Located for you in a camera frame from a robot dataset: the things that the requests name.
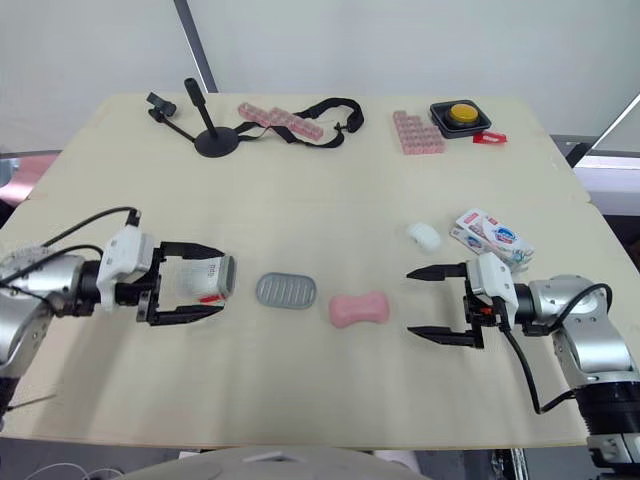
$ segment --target white cylindrical object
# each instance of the white cylindrical object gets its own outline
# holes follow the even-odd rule
[[[413,225],[409,225],[407,228],[407,234],[415,240],[427,253],[435,252],[442,240],[440,235],[431,225],[418,222]]]

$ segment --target gray soap dish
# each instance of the gray soap dish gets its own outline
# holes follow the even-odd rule
[[[316,282],[305,275],[271,272],[258,280],[256,297],[267,307],[301,310],[313,305]]]

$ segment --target small white object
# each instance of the small white object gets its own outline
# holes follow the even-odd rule
[[[436,232],[431,225],[427,225],[426,223],[418,222],[413,225],[409,225],[407,233],[427,253],[435,252],[442,243],[438,232]]]
[[[116,305],[116,283],[135,281],[149,271],[153,259],[153,237],[138,227],[126,225],[105,246],[96,284],[100,303],[107,311]]]
[[[233,291],[235,260],[231,256],[183,260],[179,288],[199,302],[225,300]]]

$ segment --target white wall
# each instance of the white wall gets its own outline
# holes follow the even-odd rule
[[[169,0],[0,0],[0,153],[60,149],[108,96],[190,76]]]
[[[598,142],[596,149],[640,153],[640,94],[636,101],[624,118]],[[636,159],[636,162],[640,165],[640,159]]]
[[[189,4],[220,91],[518,95],[600,135],[640,85],[636,0]]]

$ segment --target black cable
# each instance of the black cable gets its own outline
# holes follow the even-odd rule
[[[591,292],[594,292],[595,290],[599,290],[601,288],[603,288],[605,292],[607,292],[607,313],[608,313],[609,309],[611,308],[611,304],[613,303],[613,290],[611,290],[611,287],[606,283],[594,283],[593,285],[589,285],[587,288],[582,290],[575,297],[573,297],[569,303],[567,303],[567,305],[564,307],[564,310],[562,310],[562,313],[558,316],[556,321],[553,322],[553,324],[551,324],[551,326],[549,327],[549,332],[554,332],[555,330],[559,329],[562,326],[562,322],[564,322],[565,318],[567,318],[571,314],[571,310],[573,310],[575,306],[578,303],[580,303],[580,301],[584,297],[589,295]]]
[[[95,222],[96,220],[102,217],[106,217],[107,215],[111,215],[112,213],[117,213],[117,212],[129,212],[129,216],[127,217],[127,222],[126,222],[127,225],[133,225],[137,227],[138,224],[140,223],[140,214],[138,212],[138,209],[133,207],[114,207],[114,208],[110,208],[108,210],[104,210],[102,212],[96,213],[95,215],[92,215],[91,217],[81,221],[80,223],[75,224],[73,227],[68,228],[64,232],[59,233],[55,237],[47,240],[42,244],[42,246],[50,247],[54,243],[62,240],[65,237],[68,237],[73,232],[80,230],[82,227],[90,224],[91,222]]]
[[[547,413],[549,410],[560,405],[565,400],[569,400],[571,398],[575,398],[575,394],[569,390],[564,392],[561,395],[558,395],[556,398],[551,400],[549,403],[540,408],[540,400],[538,399],[538,389],[536,388],[536,383],[533,380],[533,374],[531,373],[531,367],[529,367],[529,362],[527,362],[527,357],[524,356],[524,352],[520,348],[520,345],[511,334],[509,330],[502,330],[504,336],[507,337],[509,344],[513,348],[514,352],[520,360],[520,365],[522,365],[522,371],[524,373],[525,378],[527,379],[527,386],[529,387],[529,395],[531,396],[531,403],[533,403],[533,410],[538,414],[542,415],[543,413]]]
[[[84,250],[84,249],[93,250],[94,252],[97,252],[100,255],[100,257],[102,257],[102,255],[103,255],[102,249],[99,248],[99,247],[96,247],[95,245],[88,245],[88,244],[73,245],[72,247],[63,248],[62,250],[58,250],[57,252],[53,252],[52,254],[47,255],[46,257],[43,257],[40,260],[32,263],[28,267],[25,267],[22,270],[18,270],[17,272],[12,273],[8,277],[0,278],[0,282],[5,284],[9,288],[14,288],[14,287],[9,285],[14,280],[17,280],[18,278],[26,275],[29,272],[33,272],[34,270],[37,270],[38,268],[40,268],[45,263],[50,262],[51,260],[53,260],[55,258],[61,257],[65,253],[74,252],[76,250]]]

